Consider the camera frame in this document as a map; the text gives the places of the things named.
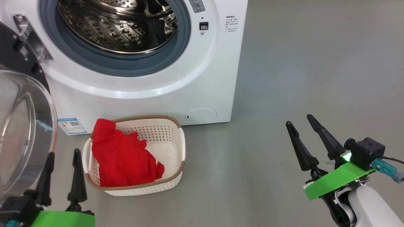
metal hinge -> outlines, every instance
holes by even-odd
[[[44,43],[35,32],[28,18],[23,14],[14,15],[14,22],[20,32],[20,40],[24,41],[34,52],[38,64],[53,59]]]

screw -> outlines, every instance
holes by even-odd
[[[24,21],[24,17],[22,15],[17,15],[17,20],[18,21]]]

brown basket rim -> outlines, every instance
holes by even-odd
[[[145,119],[168,119],[173,121],[178,128],[181,128],[180,123],[175,120],[174,118],[166,115],[151,115],[151,116],[138,116],[138,117],[130,117],[130,118],[121,118],[114,120],[115,123],[120,123],[120,122],[127,122],[127,121],[132,121],[132,120],[145,120]],[[123,187],[101,187],[97,184],[95,184],[90,177],[89,173],[86,173],[86,179],[88,183],[95,189],[102,190],[102,191],[121,191],[121,190],[131,190],[131,189],[139,189],[139,188],[144,188],[144,187],[150,187],[150,186],[155,186],[163,183],[167,183],[169,181],[174,180],[184,169],[185,166],[185,161],[181,162],[180,167],[178,168],[177,172],[172,175],[171,177],[161,180],[161,181],[154,181],[146,184],[141,184],[141,185],[133,185],[133,186],[123,186]]]

gray rubber seal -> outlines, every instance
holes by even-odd
[[[178,30],[158,50],[142,55],[118,55],[99,50],[77,37],[65,24],[57,0],[40,0],[42,24],[54,44],[70,59],[93,71],[113,76],[144,76],[174,63],[184,52],[191,35],[191,21],[183,0],[166,0],[175,13]]]

red garment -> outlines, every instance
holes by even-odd
[[[164,166],[156,164],[137,132],[126,135],[115,123],[98,119],[93,132],[93,156],[99,163],[100,186],[120,187],[150,183],[160,179]]]

